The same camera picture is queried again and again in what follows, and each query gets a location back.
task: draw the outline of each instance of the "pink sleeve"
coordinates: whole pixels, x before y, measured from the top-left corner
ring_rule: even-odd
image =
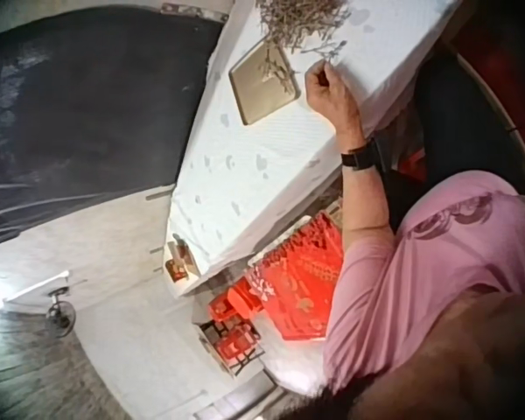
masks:
[[[394,246],[384,239],[369,237],[354,243],[344,255],[342,271],[332,297],[332,309],[325,339],[325,375],[334,382],[352,378],[358,343],[354,342],[369,297],[382,275]]]

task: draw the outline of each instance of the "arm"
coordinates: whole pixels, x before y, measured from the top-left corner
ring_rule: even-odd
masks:
[[[340,153],[348,153],[366,144],[358,105],[332,65],[324,61],[316,63],[305,76],[305,87],[309,105],[334,126]],[[343,167],[342,178],[344,250],[369,236],[393,243],[387,199],[377,170],[354,171]]]

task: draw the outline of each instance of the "white tablecloth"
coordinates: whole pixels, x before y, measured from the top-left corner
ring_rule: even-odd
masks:
[[[333,39],[370,134],[408,85],[459,0],[353,0]],[[253,0],[236,2],[209,69],[171,203],[169,230],[193,252],[201,278],[249,255],[280,218],[340,165],[332,127],[305,101],[316,53],[288,53],[302,95],[251,126],[242,124],[228,72],[262,38]],[[317,38],[305,48],[318,46]]]

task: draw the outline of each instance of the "wall fan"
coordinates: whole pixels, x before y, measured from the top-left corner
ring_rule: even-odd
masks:
[[[52,298],[52,306],[45,315],[46,329],[57,339],[66,337],[76,323],[76,310],[72,304],[66,300],[59,300],[60,296],[69,291],[69,287],[61,287],[48,294]]]

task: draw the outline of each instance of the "pink shirt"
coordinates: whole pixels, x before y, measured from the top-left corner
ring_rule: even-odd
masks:
[[[496,175],[468,171],[412,207],[395,245],[368,238],[346,252],[325,341],[330,385],[403,364],[452,300],[478,284],[525,294],[525,197]]]

